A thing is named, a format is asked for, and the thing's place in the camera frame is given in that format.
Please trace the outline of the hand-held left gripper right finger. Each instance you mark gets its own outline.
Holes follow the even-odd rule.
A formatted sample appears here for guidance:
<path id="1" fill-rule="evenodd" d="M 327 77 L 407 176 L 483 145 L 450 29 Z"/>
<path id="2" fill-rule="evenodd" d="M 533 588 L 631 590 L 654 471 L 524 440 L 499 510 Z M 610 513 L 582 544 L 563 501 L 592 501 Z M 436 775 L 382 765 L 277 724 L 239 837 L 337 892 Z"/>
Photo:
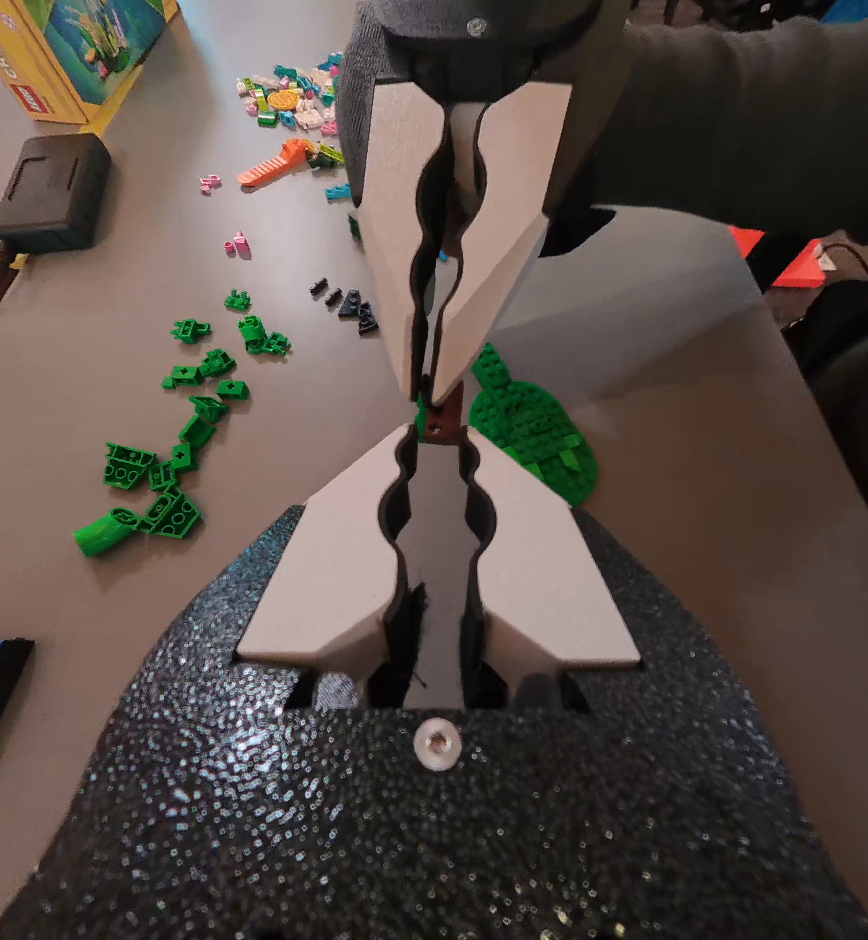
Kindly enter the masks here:
<path id="1" fill-rule="evenodd" d="M 529 685 L 641 664 L 568 502 L 480 431 L 464 429 L 464 520 L 477 546 L 461 620 L 468 708 L 503 708 Z"/>

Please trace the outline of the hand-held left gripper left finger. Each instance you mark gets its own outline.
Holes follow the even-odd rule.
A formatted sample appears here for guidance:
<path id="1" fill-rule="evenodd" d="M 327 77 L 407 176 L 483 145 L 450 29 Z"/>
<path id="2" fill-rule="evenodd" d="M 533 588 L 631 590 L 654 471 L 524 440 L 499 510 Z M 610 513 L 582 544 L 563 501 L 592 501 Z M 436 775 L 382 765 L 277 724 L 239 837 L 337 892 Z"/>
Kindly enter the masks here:
<path id="1" fill-rule="evenodd" d="M 238 660 L 349 677 L 401 708 L 426 606 L 396 540 L 411 515 L 418 433 L 397 427 L 307 501 L 236 648 Z"/>

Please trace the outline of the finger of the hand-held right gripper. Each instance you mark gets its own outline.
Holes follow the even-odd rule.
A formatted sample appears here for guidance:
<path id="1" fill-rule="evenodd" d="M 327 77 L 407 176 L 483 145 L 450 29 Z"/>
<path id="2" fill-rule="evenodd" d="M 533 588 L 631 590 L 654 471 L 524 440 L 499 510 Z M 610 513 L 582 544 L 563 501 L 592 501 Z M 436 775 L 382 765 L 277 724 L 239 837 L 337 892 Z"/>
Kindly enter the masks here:
<path id="1" fill-rule="evenodd" d="M 545 195 L 571 94 L 571 84 L 531 81 L 483 112 L 475 155 L 485 190 L 461 236 L 462 270 L 440 315 L 430 392 L 437 406 L 477 358 L 545 241 Z"/>
<path id="2" fill-rule="evenodd" d="M 374 314 L 397 386 L 409 399 L 421 382 L 424 293 L 440 251 L 452 169 L 443 105 L 412 82 L 376 85 L 358 223 Z"/>

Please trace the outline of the green round plate assembly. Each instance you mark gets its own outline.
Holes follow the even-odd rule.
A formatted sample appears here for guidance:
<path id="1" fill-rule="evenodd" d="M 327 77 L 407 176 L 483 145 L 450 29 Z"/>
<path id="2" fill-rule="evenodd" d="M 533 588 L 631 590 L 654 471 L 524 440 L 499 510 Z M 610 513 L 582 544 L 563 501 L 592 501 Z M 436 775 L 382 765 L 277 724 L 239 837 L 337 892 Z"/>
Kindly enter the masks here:
<path id="1" fill-rule="evenodd" d="M 575 508 L 589 497 L 599 468 L 592 448 L 544 388 L 512 379 L 487 343 L 472 365 L 481 390 L 469 425 Z"/>

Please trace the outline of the pile of colourful bricks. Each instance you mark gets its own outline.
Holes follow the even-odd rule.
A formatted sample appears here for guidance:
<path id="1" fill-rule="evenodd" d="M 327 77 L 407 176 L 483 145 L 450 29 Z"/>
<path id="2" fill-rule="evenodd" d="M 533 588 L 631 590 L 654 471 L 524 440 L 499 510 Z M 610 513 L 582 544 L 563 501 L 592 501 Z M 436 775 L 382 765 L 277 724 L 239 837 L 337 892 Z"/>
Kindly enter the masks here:
<path id="1" fill-rule="evenodd" d="M 307 164 L 297 166 L 272 182 L 249 188 L 242 187 L 235 179 L 243 193 L 252 194 L 307 170 L 316 178 L 329 180 L 324 189 L 328 204 L 354 204 L 350 185 L 343 179 L 346 158 L 336 114 L 343 63 L 343 53 L 332 52 L 310 69 L 275 64 L 269 74 L 253 73 L 235 79 L 238 99 L 255 125 L 266 131 L 285 133 L 276 154 L 261 162 L 276 156 L 283 142 L 293 137 L 305 138 L 316 147 Z"/>

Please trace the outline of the brown and green brick assembly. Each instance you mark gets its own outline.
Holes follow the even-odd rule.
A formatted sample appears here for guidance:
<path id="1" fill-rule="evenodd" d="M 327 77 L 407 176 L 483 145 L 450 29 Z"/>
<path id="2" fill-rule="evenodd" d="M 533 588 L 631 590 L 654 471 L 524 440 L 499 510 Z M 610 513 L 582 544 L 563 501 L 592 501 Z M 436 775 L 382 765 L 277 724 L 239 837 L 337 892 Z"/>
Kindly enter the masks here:
<path id="1" fill-rule="evenodd" d="M 423 375 L 417 396 L 414 425 L 419 443 L 431 445 L 457 445 L 462 436 L 464 384 L 459 382 L 440 404 L 433 403 L 432 379 Z"/>

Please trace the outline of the orange brick separator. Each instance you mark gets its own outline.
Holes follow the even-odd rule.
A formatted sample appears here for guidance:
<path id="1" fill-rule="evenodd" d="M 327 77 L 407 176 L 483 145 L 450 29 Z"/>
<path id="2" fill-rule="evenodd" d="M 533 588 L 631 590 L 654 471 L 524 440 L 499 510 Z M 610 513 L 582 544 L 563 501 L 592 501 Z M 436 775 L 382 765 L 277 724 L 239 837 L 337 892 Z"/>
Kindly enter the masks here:
<path id="1" fill-rule="evenodd" d="M 307 164 L 316 152 L 312 143 L 301 137 L 283 142 L 280 152 L 258 165 L 238 174 L 236 181 L 242 187 L 254 188 L 272 182 L 297 166 Z"/>

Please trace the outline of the pile of green bricks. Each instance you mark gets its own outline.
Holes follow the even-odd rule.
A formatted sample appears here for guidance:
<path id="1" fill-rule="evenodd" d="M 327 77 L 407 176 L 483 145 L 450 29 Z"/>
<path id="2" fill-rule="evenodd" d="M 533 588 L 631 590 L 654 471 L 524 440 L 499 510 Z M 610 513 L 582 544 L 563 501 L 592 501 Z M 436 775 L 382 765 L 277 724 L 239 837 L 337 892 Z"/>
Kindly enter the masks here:
<path id="1" fill-rule="evenodd" d="M 191 411 L 167 458 L 143 448 L 106 443 L 103 483 L 125 492 L 145 483 L 155 497 L 143 513 L 115 507 L 79 528 L 74 539 L 84 557 L 106 554 L 134 534 L 176 540 L 190 534 L 202 512 L 183 490 L 181 479 L 198 470 L 203 450 L 216 434 L 219 423 L 230 414 L 232 403 L 250 397 L 247 382 L 234 375 L 236 367 L 236 360 L 224 348 L 216 347 L 207 350 L 200 362 L 176 365 L 163 377 L 161 388 L 169 393 L 198 389 L 205 382 L 216 381 L 212 394 L 187 397 Z"/>

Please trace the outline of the orange floor object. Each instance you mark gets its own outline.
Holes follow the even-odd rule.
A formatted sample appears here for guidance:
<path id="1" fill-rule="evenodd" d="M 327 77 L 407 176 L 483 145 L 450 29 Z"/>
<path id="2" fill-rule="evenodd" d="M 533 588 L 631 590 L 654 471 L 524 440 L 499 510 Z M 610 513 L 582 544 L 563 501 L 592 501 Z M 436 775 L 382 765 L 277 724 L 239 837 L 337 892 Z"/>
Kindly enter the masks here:
<path id="1" fill-rule="evenodd" d="M 729 228 L 741 257 L 762 294 L 770 288 L 813 289 L 824 285 L 821 241 L 774 236 L 756 229 Z"/>

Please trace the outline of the black hard case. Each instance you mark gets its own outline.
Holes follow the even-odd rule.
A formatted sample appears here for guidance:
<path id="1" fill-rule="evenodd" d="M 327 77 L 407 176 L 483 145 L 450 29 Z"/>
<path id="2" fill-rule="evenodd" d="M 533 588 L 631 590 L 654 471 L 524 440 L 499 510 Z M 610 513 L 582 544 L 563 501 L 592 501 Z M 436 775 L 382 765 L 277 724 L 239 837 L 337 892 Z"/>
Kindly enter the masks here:
<path id="1" fill-rule="evenodd" d="M 97 135 L 29 138 L 0 202 L 0 240 L 31 255 L 92 247 L 110 171 Z"/>

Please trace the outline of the colourful toy box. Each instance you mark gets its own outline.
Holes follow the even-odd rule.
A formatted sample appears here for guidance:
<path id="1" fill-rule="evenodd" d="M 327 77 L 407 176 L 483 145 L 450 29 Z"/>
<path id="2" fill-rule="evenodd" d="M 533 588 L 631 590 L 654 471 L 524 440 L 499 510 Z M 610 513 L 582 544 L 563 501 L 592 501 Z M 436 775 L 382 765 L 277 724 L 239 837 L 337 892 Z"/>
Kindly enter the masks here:
<path id="1" fill-rule="evenodd" d="M 176 1 L 0 1 L 0 80 L 33 120 L 88 124 L 178 11 Z"/>

